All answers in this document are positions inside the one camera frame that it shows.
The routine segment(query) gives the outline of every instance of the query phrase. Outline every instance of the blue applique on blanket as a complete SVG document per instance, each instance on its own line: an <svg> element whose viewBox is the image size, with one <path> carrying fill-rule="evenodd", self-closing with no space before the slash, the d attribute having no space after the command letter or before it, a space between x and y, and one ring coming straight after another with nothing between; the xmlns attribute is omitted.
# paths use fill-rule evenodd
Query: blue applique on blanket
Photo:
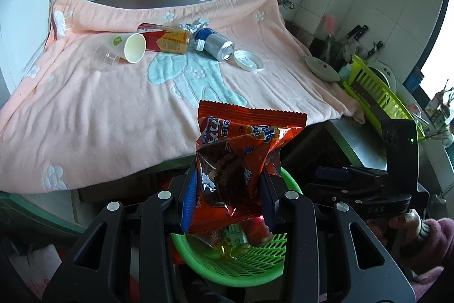
<svg viewBox="0 0 454 303"><path fill-rule="evenodd" d="M246 106L247 100L224 85L219 62L206 52L158 53L148 66L155 85L173 79L174 93L197 107L200 100Z"/></svg>

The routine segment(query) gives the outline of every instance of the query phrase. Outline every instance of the green plastic basket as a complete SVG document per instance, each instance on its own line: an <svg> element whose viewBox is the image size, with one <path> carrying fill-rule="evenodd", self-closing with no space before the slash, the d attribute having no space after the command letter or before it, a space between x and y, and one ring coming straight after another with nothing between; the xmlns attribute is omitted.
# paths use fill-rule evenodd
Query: green plastic basket
<svg viewBox="0 0 454 303"><path fill-rule="evenodd" d="M290 190L302 194L286 170L282 169L281 176ZM185 235L172 234L176 250L195 272L214 283L237 288L266 284L282 275L286 238L287 234L277 234L267 245L253 246L237 259L214 260L192 249Z"/></svg>
<svg viewBox="0 0 454 303"><path fill-rule="evenodd" d="M344 81L345 91L356 99L364 110L364 114L371 122L372 126L377 130L381 136L381 125L380 121L370 110L369 104L359 96L352 88L354 82L358 82L367 92L376 100L378 105L386 112L390 118L400 118L413 120L412 115L408 109L402 104L396 95L386 86L380 78L374 74L374 72L366 66L364 61L358 56L352 55L353 64L351 68L350 77L347 81ZM418 140L424 140L425 135L423 128L419 122L416 122L416 131L418 134Z"/></svg>

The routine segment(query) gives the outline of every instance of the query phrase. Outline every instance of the pink blanket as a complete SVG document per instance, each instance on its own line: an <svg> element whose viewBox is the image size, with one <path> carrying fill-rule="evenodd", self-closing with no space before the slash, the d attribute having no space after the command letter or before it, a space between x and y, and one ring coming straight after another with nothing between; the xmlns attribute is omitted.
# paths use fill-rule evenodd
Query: pink blanket
<svg viewBox="0 0 454 303"><path fill-rule="evenodd" d="M194 53L149 52L136 64L94 68L103 32L197 18L258 55L264 70L254 74L233 60ZM355 100L308 70L301 59L307 54L285 29L276 0L148 10L57 0L45 53L0 111L0 190L76 189L194 153L200 99L306 112L308 124L341 115L364 120Z"/></svg>

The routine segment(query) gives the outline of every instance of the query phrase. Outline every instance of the yellow-green dish rack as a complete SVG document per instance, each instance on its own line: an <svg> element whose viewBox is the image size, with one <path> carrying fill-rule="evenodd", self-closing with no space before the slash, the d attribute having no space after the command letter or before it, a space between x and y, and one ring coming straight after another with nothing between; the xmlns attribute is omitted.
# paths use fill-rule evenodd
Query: yellow-green dish rack
<svg viewBox="0 0 454 303"><path fill-rule="evenodd" d="M400 118L414 120L405 105L391 92L380 78L373 73L373 71L366 66L364 61L358 56L353 55L353 64L351 74L347 81L344 81L345 91L356 99L364 110L366 117L371 122L372 126L381 135L380 121L374 116L370 110L369 104L360 97L352 88L352 84L358 82L367 92L377 101L378 105L386 112L390 118ZM419 122L416 123L416 130L418 133L418 140L421 141L425 138L423 128Z"/></svg>

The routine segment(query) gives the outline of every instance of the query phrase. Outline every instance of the silver bolt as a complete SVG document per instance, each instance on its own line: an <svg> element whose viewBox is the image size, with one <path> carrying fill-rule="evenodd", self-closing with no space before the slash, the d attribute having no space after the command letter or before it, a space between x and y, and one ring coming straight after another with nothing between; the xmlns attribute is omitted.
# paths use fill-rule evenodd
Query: silver bolt
<svg viewBox="0 0 454 303"><path fill-rule="evenodd" d="M298 199L299 195L297 192L294 192L293 190L289 190L288 192L285 192L285 197L287 197L288 199L295 200L295 199Z"/></svg>
<svg viewBox="0 0 454 303"><path fill-rule="evenodd" d="M171 196L172 193L168 190L163 190L162 192L159 192L157 195L157 197L162 200L169 199Z"/></svg>
<svg viewBox="0 0 454 303"><path fill-rule="evenodd" d="M108 211L116 211L119 208L120 208L120 203L118 203L118 202L110 202L107 205L107 210Z"/></svg>
<svg viewBox="0 0 454 303"><path fill-rule="evenodd" d="M337 203L336 208L341 212L347 212L350 209L348 204L344 202Z"/></svg>

